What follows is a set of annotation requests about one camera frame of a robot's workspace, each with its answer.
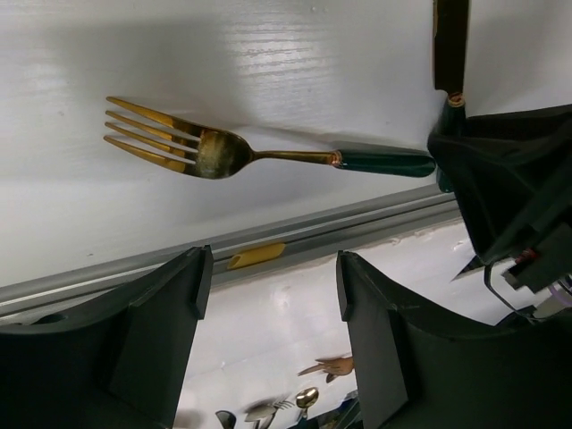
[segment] fork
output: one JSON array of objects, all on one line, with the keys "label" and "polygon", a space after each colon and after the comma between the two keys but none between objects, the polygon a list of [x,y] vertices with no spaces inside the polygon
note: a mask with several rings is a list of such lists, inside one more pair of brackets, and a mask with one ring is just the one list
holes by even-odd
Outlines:
[{"label": "fork", "polygon": [[[142,105],[135,105],[117,97],[108,97],[107,101],[143,118],[158,122],[163,127],[153,127],[147,123],[136,121],[108,110],[105,113],[115,120],[143,130],[145,133],[156,136],[161,140],[151,139],[145,135],[122,128],[115,123],[106,122],[106,127],[158,149],[159,153],[133,146],[109,135],[104,136],[105,141],[150,163],[160,165],[174,172],[203,179],[224,179],[230,177],[248,164],[265,158],[288,159],[304,163],[331,165],[342,170],[355,172],[376,172],[408,177],[425,177],[435,169],[435,162],[429,155],[409,149],[376,147],[371,151],[255,152],[244,138],[233,132],[189,122]],[[170,132],[165,127],[177,132]]]},{"label": "fork", "polygon": [[[253,429],[268,429],[274,421],[278,410],[292,407],[294,407],[294,404],[289,400],[280,400],[270,405],[258,404],[248,411],[245,421],[254,422]],[[265,422],[260,426],[260,420],[263,418],[265,418]]]}]

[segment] silver spoon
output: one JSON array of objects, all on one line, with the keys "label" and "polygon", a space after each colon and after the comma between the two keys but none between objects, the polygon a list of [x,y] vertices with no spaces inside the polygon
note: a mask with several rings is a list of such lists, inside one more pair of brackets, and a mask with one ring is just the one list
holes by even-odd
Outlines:
[{"label": "silver spoon", "polygon": [[298,422],[302,419],[307,420],[307,409],[312,407],[318,401],[319,396],[320,392],[317,387],[304,389],[296,395],[296,405],[301,409]]}]

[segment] wooden handle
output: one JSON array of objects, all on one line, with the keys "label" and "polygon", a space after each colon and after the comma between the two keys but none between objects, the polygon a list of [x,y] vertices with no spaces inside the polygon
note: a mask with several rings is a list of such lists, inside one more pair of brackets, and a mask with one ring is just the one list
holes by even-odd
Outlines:
[{"label": "wooden handle", "polygon": [[435,170],[435,161],[426,154],[399,150],[339,150],[335,165],[352,172],[375,172],[394,176],[425,177]]}]

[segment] white wall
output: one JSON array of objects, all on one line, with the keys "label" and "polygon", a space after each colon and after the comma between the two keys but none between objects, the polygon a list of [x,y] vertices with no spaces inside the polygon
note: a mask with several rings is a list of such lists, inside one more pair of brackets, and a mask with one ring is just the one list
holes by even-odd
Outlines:
[{"label": "white wall", "polygon": [[[476,320],[496,324],[509,313],[483,284],[482,272],[452,279],[474,256],[462,223],[359,249],[358,254],[392,279],[421,295]],[[509,302],[521,307],[541,302],[527,290],[513,291],[501,280],[493,284]],[[335,257],[237,282],[214,290],[206,318],[198,324],[177,425],[180,429],[218,427],[215,411],[235,413],[238,429],[244,410],[260,400],[287,396],[306,387],[320,389],[310,416],[337,408],[356,389],[355,375],[330,385],[323,374],[297,377],[315,358],[351,352],[346,324],[341,321],[335,279]],[[279,411],[275,429],[294,424],[297,410]]]},{"label": "white wall", "polygon": [[[430,183],[271,161],[198,181],[101,138],[114,94],[256,148],[324,146],[279,129],[423,148],[442,102],[431,14],[429,0],[4,0],[0,286]],[[570,103],[571,18],[562,0],[474,1],[469,112]]]}]

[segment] utensil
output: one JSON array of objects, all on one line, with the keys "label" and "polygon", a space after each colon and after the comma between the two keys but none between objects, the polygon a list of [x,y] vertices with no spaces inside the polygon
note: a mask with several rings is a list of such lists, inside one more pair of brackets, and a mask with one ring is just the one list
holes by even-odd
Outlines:
[{"label": "utensil", "polygon": [[319,396],[320,392],[317,387],[304,389],[296,395],[296,406],[301,410],[298,422],[307,420],[307,410],[318,401]]},{"label": "utensil", "polygon": [[232,414],[230,411],[216,411],[216,416],[218,417],[218,421],[221,422],[223,429],[234,429],[236,425],[236,416]]},{"label": "utensil", "polygon": [[126,130],[111,122],[106,122],[105,126],[158,149],[159,153],[133,146],[111,136],[104,136],[105,141],[150,163],[174,172],[203,179],[230,177],[248,164],[265,158],[324,164],[355,172],[376,172],[408,177],[425,177],[431,174],[435,168],[434,160],[425,153],[376,146],[372,146],[371,151],[344,149],[332,152],[255,152],[250,148],[248,142],[238,134],[185,121],[176,116],[163,114],[120,98],[108,97],[107,101],[177,132],[173,133],[165,128],[150,126],[121,114],[106,111],[105,113],[115,120],[143,130],[162,141]]},{"label": "utensil", "polygon": [[[276,413],[279,409],[287,409],[294,407],[288,400],[281,400],[279,402],[274,402],[272,405],[269,404],[258,404],[248,410],[247,416],[244,419],[245,422],[254,422],[254,429],[268,429],[272,424],[274,418],[276,417]],[[264,420],[265,422],[260,427],[260,421]]]},{"label": "utensil", "polygon": [[[436,127],[443,135],[460,135],[465,127],[465,60],[470,0],[433,0],[433,85],[447,92],[447,101]],[[437,168],[442,192],[453,188]]]},{"label": "utensil", "polygon": [[327,373],[325,381],[331,383],[340,375],[348,375],[354,370],[353,357],[337,357],[335,359],[316,359],[318,365],[311,366],[304,371],[300,371],[298,376],[324,371]]}]

